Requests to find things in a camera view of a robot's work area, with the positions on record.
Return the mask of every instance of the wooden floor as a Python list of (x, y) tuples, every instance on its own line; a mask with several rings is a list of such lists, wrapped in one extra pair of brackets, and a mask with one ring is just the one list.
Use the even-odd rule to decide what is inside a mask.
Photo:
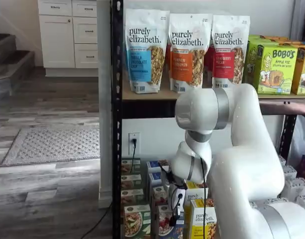
[[(0, 163), (22, 127), (98, 124), (97, 78), (37, 69), (0, 101)], [(0, 168), (0, 239), (79, 239), (98, 210), (99, 159)], [(111, 214), (87, 238), (111, 238)]]

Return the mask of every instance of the vanilla chocolate chip granola bag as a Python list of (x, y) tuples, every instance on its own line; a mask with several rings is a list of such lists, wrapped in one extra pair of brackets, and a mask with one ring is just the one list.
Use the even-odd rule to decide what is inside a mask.
[(212, 14), (170, 14), (171, 90), (183, 93), (202, 88), (211, 23)]
[(214, 88), (242, 83), (249, 29), (249, 16), (213, 16)]
[(131, 90), (157, 93), (166, 54), (169, 11), (127, 9), (125, 37)]

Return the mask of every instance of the electrical outlet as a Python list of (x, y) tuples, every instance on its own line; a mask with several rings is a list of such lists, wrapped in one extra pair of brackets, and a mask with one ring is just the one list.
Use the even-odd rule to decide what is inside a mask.
[(135, 152), (135, 157), (140, 154), (140, 133), (129, 133), (129, 156), (133, 156), (133, 151), (134, 151), (134, 144), (131, 142), (132, 139), (136, 138), (137, 139), (137, 144), (136, 144), (136, 152)]

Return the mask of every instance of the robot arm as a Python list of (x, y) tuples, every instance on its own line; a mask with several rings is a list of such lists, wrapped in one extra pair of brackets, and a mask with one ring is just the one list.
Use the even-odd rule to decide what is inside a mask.
[[(252, 86), (241, 84), (182, 94), (176, 104), (176, 120), (186, 130), (186, 145), (180, 144), (171, 162), (172, 173), (202, 183), (201, 161), (191, 156), (195, 153), (202, 158), (221, 238), (305, 237), (305, 211), (300, 206), (279, 203), (261, 210), (250, 207), (249, 201), (277, 197), (285, 182)], [(211, 133), (228, 122), (232, 123), (233, 147), (212, 157), (208, 142)]]

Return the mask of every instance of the gray rug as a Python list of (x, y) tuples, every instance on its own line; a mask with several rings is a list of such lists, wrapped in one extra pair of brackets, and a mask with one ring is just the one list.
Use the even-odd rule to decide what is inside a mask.
[(100, 158), (98, 125), (24, 128), (0, 167), (93, 158)]

